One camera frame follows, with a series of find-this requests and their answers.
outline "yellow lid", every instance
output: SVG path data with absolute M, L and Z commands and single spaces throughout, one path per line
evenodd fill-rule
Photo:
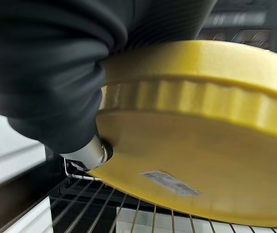
M 114 155 L 92 175 L 184 213 L 277 227 L 277 54 L 188 41 L 104 66 L 97 123 Z

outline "shelf bar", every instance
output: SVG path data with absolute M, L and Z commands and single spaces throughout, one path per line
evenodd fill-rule
M 174 219 L 173 210 L 171 210 L 171 216 L 172 216 L 172 232 L 175 233 L 175 219 Z
M 119 214 L 120 214 L 120 212 L 121 212 L 121 209 L 122 209 L 122 207 L 123 207 L 123 205 L 124 205 L 124 202 L 125 202 L 126 197 L 127 197 L 127 195 L 125 194 L 124 197 L 123 197 L 122 203 L 121 203 L 121 205 L 120 205 L 120 208 L 119 208 L 119 210 L 118 210 L 118 212 L 117 212 L 117 214 L 116 214 L 115 220 L 114 220 L 113 224 L 112 224 L 111 227 L 110 227 L 109 233 L 113 233 L 113 231 L 114 231 L 114 229 L 115 229 L 118 216 L 119 216 Z
M 251 229 L 252 233 L 255 233 L 254 229 L 251 226 L 249 226 L 249 228 Z
M 236 230 L 235 230 L 235 228 L 233 227 L 233 225 L 232 225 L 231 223 L 230 223 L 229 225 L 230 225 L 230 227 L 231 227 L 231 229 L 232 229 L 232 232 L 233 232 L 233 233 L 236 233 Z
M 139 212 L 139 204 L 140 204 L 140 200 L 138 200 L 138 206 L 137 206 L 137 210 L 135 211 L 135 215 L 134 215 L 134 219 L 133 219 L 133 222 L 132 222 L 130 233 L 133 233 L 134 225 L 135 225 L 135 222 L 137 220 L 137 216 L 138 216 L 138 212 Z
M 214 229 L 214 227 L 213 227 L 213 224 L 212 224 L 212 222 L 211 222 L 211 219 L 209 219 L 209 220 L 208 220 L 208 222 L 210 223 L 210 226 L 211 226 L 212 232 L 213 232 L 213 233 L 215 233 L 215 229 Z
M 67 189 L 67 191 L 70 191 L 71 189 L 73 189 L 73 188 L 74 188 L 77 184 L 79 184 L 81 181 L 82 181 L 82 180 L 77 180 L 75 183 L 73 183 L 73 184 L 71 185 L 70 188 Z M 67 193 L 64 192 L 64 193 L 62 193 L 62 195 L 59 196 L 58 198 L 62 199 L 66 194 L 67 194 Z M 53 209 L 53 208 L 56 206 L 56 204 L 60 201 L 60 199 L 56 199 L 56 200 L 51 204 L 50 208 Z
M 189 219 L 190 219 L 190 225 L 191 225 L 192 233 L 196 233 L 195 226 L 193 224 L 193 220 L 192 220 L 192 216 L 191 215 L 189 215 Z
M 154 231 L 155 231 L 155 223 L 156 223 L 156 206 L 154 207 L 152 233 L 154 233 Z
M 115 191 L 115 189 L 113 188 L 113 190 L 111 190 L 111 192 L 110 192 L 108 198 L 106 199 L 104 205 L 102 206 L 101 210 L 99 211 L 98 215 L 96 215 L 96 218 L 95 218 L 94 221 L 92 222 L 92 225 L 91 225 L 91 227 L 89 228 L 89 230 L 87 231 L 87 233 L 92 233 L 92 232 L 93 232 L 93 230 L 94 230 L 96 224 L 99 222 L 100 217 L 101 217 L 101 215 L 103 214 L 103 211 L 104 211 L 104 209 L 106 208 L 106 206 L 107 206 L 107 204 L 108 204 L 108 201 L 110 200 L 110 198 L 111 198 L 111 196 L 113 195 L 114 191 Z
M 78 195 L 65 207 L 65 209 L 59 213 L 59 215 L 52 221 L 52 225 L 55 226 L 64 215 L 71 209 L 74 203 L 78 200 L 78 198 L 89 188 L 89 186 L 93 183 L 93 181 L 89 182 L 79 193 Z
M 104 184 L 102 183 L 101 186 L 98 188 L 98 190 L 96 190 L 96 192 L 93 194 L 93 196 L 91 197 L 91 199 L 87 202 L 87 204 L 84 206 L 84 208 L 80 211 L 80 213 L 77 215 L 77 217 L 74 219 L 74 221 L 69 225 L 69 227 L 65 230 L 64 233 L 71 233 L 72 230 L 74 230 L 75 226 L 78 224 L 78 222 L 81 220 L 81 218 L 83 217 L 83 215 L 85 214 L 85 212 L 87 211 L 87 209 L 89 208 L 89 206 L 91 205 L 91 203 L 93 202 L 93 200 L 95 199 L 95 197 L 98 195 L 98 193 L 100 192 L 100 190 L 102 189 L 102 187 L 104 186 Z

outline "white wall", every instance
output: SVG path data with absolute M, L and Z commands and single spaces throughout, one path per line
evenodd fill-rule
M 0 183 L 45 161 L 44 146 L 28 139 L 0 116 Z
M 44 162 L 44 146 L 15 132 L 0 116 L 0 183 Z M 52 233 L 49 198 L 23 216 L 6 233 Z

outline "wire rack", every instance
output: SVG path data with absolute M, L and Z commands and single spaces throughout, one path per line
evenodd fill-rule
M 170 222 L 171 226 L 163 232 L 223 233 L 222 230 L 216 228 L 217 224 L 226 225 L 230 232 L 241 232 L 238 229 L 239 225 L 192 215 L 188 216 L 155 206 L 111 188 L 99 179 L 77 175 L 77 173 L 79 172 L 67 173 L 68 176 L 49 192 L 54 233 L 156 233 L 156 218 L 159 214 L 170 217 L 170 221 L 167 221 L 167 224 Z M 132 216 L 132 222 L 130 223 L 131 228 L 125 231 L 117 231 L 116 225 L 124 209 L 133 210 L 134 216 Z M 149 213 L 151 224 L 148 231 L 136 229 L 136 225 L 140 224 L 138 222 L 140 212 Z M 177 218 L 183 218 L 188 221 L 187 231 L 177 230 Z M 197 229 L 195 221 L 204 221 L 209 226 L 209 229 Z M 247 227 L 248 231 L 243 232 L 277 233 L 277 228 L 244 227 Z

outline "white label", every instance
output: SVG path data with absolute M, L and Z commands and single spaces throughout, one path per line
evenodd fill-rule
M 165 187 L 181 196 L 199 196 L 200 192 L 189 187 L 184 182 L 162 171 L 149 171 L 141 173 L 143 177 Z

